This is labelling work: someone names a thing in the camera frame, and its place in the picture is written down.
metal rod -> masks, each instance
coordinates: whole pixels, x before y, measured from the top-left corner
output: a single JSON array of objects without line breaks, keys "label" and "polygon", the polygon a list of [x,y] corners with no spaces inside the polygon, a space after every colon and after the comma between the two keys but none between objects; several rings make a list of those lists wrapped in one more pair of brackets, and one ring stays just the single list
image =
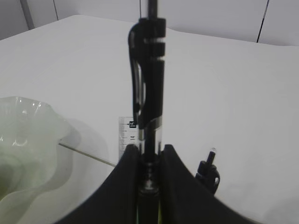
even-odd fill
[{"label": "metal rod", "polygon": [[63,143],[59,143],[59,145],[65,147],[65,148],[68,148],[68,149],[70,149],[70,150],[72,150],[72,151],[74,151],[74,152],[76,152],[76,153],[80,153],[80,154],[85,155],[85,156],[87,156],[87,157],[89,157],[89,158],[92,158],[92,159],[94,159],[94,160],[103,162],[103,163],[105,163],[105,164],[107,164],[107,165],[110,165],[110,166],[112,166],[112,167],[116,167],[116,164],[114,164],[114,163],[111,163],[111,162],[109,162],[109,161],[107,161],[107,160],[104,160],[104,159],[98,158],[98,157],[96,157],[96,156],[90,155],[90,154],[88,154],[88,153],[81,152],[81,151],[79,151],[79,150],[77,150],[77,149],[75,149],[75,148],[73,148],[73,147],[67,146],[67,145],[65,145],[65,144],[63,144]]},{"label": "metal rod", "polygon": [[148,0],[148,17],[150,19],[158,17],[158,0]]}]

white tablecloth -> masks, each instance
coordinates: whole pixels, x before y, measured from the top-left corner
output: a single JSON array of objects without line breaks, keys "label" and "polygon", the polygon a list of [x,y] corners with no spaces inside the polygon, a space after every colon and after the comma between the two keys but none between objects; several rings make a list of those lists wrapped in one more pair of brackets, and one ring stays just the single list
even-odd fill
[{"label": "white tablecloth", "polygon": [[[0,97],[49,103],[74,127],[65,144],[117,163],[118,117],[132,115],[132,25],[76,15],[0,41]],[[299,222],[299,48],[170,29],[166,45],[163,142],[193,174],[217,148],[216,196],[234,210],[264,223]],[[95,181],[98,169],[88,169],[84,197],[111,171]],[[29,211],[20,223],[38,216]]]}]

clear glass bowl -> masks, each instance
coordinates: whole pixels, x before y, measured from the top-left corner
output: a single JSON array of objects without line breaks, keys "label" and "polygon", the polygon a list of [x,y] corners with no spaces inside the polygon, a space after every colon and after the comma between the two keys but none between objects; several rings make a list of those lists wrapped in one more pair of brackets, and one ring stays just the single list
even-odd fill
[{"label": "clear glass bowl", "polygon": [[46,103],[0,99],[0,223],[54,175],[58,141],[70,129]]}]

white wall panel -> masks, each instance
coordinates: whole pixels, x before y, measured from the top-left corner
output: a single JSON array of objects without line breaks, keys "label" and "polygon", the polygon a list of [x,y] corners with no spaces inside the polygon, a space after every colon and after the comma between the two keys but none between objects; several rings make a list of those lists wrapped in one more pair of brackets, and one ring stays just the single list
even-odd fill
[{"label": "white wall panel", "polygon": [[298,0],[270,0],[259,42],[299,45],[298,21]]},{"label": "white wall panel", "polygon": [[55,0],[59,19],[83,14],[132,21],[139,18],[139,0]]},{"label": "white wall panel", "polygon": [[19,0],[0,0],[0,40],[27,31]]},{"label": "white wall panel", "polygon": [[[142,0],[142,15],[146,15]],[[160,0],[159,15],[177,31],[257,40],[267,0]]]},{"label": "white wall panel", "polygon": [[27,0],[35,27],[57,21],[53,0]]}]

